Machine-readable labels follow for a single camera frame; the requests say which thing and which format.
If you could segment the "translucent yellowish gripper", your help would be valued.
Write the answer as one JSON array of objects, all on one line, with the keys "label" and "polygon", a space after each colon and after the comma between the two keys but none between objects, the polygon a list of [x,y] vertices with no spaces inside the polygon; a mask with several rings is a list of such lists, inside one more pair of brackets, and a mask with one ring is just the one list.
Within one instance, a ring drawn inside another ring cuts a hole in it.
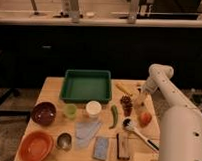
[{"label": "translucent yellowish gripper", "polygon": [[147,96],[148,96],[147,92],[144,92],[142,90],[138,91],[138,94],[134,100],[134,108],[136,110],[139,110],[145,104],[145,99],[147,99]]}]

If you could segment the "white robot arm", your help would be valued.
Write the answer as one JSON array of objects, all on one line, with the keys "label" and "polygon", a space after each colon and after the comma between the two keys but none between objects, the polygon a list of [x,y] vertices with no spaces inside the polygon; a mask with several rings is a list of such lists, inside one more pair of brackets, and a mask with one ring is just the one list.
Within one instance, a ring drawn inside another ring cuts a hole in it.
[{"label": "white robot arm", "polygon": [[169,109],[162,114],[159,161],[202,161],[202,112],[172,83],[170,65],[152,64],[141,91],[159,89]]}]

